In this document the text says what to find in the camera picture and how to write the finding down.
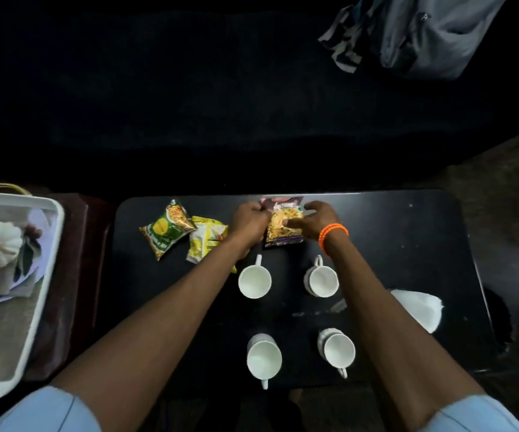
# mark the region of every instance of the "gray backpack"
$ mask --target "gray backpack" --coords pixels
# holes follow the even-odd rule
[[[505,0],[360,0],[344,7],[319,41],[335,64],[355,72],[355,45],[365,33],[370,50],[394,75],[452,80],[476,52]]]

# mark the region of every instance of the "food package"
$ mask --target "food package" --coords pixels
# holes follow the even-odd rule
[[[227,237],[228,226],[211,218],[194,216],[191,220],[197,229],[190,233],[189,252],[186,259],[197,264],[210,250],[218,246]],[[238,270],[232,267],[231,272],[237,273]]]
[[[194,223],[178,200],[170,201],[156,222],[140,227],[158,261],[177,240],[195,229]]]
[[[273,210],[265,236],[265,246],[294,244],[302,242],[302,230],[284,227],[283,221],[291,218],[303,218],[303,197],[288,199],[261,199],[260,203],[267,209]]]

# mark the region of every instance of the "forearm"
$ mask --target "forearm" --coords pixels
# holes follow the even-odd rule
[[[360,342],[408,430],[425,426],[433,414],[454,401],[484,393],[382,286],[344,232],[330,232],[326,249]]]
[[[227,239],[179,282],[78,357],[53,385],[78,395],[104,432],[136,430],[241,251],[236,240]]]

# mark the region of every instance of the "green snack packet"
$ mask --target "green snack packet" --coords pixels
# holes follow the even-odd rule
[[[196,226],[178,200],[170,201],[156,222],[140,227],[158,261],[177,240],[194,230]]]

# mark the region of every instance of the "white ceramic mug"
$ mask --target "white ceramic mug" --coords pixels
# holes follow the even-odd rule
[[[340,287],[334,269],[323,265],[322,255],[313,261],[313,267],[303,276],[303,284],[308,293],[315,297],[331,297]]]
[[[247,344],[247,368],[251,375],[261,380],[263,389],[268,380],[281,369],[281,351],[268,334],[254,335]]]
[[[346,368],[356,359],[356,346],[346,334],[335,328],[322,330],[318,336],[318,350],[344,379],[348,377]]]
[[[256,264],[242,270],[238,278],[241,293],[248,298],[265,296],[272,287],[272,276],[261,266],[261,254],[256,256]]]

